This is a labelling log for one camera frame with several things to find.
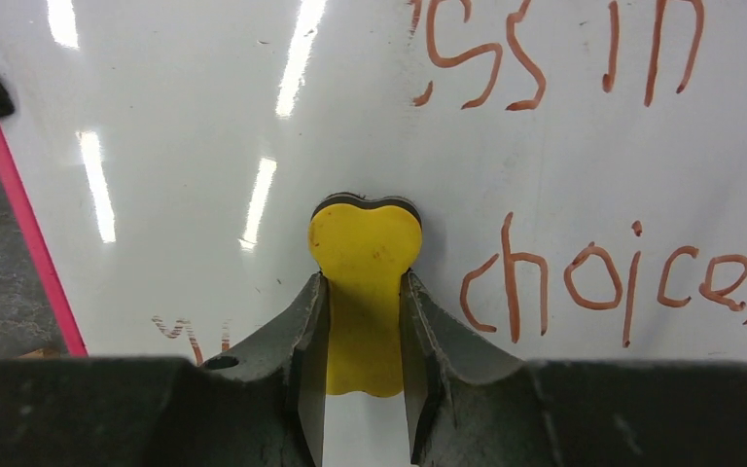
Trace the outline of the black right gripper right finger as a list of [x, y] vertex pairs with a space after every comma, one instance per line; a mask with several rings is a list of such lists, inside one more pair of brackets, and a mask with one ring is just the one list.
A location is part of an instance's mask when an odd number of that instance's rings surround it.
[[522, 360], [400, 284], [417, 466], [747, 466], [747, 364]]

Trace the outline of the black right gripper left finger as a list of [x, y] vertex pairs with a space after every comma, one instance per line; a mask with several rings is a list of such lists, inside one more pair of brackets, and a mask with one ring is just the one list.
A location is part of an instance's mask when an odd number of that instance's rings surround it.
[[232, 348], [182, 357], [0, 360], [0, 466], [318, 466], [328, 285]]

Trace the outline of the yellow whiteboard eraser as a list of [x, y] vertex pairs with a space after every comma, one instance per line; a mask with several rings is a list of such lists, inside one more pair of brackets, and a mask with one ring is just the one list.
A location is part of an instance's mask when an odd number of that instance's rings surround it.
[[422, 245], [418, 210], [401, 197], [334, 193], [314, 209], [307, 241], [329, 286], [328, 394], [399, 394], [400, 287]]

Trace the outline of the pink framed whiteboard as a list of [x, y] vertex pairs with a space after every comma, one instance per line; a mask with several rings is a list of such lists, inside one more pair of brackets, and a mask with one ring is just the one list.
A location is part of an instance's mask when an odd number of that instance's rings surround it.
[[[0, 1], [0, 82], [58, 358], [232, 348], [348, 192], [514, 357], [747, 364], [747, 1]], [[417, 466], [405, 387], [326, 390], [318, 466]]]

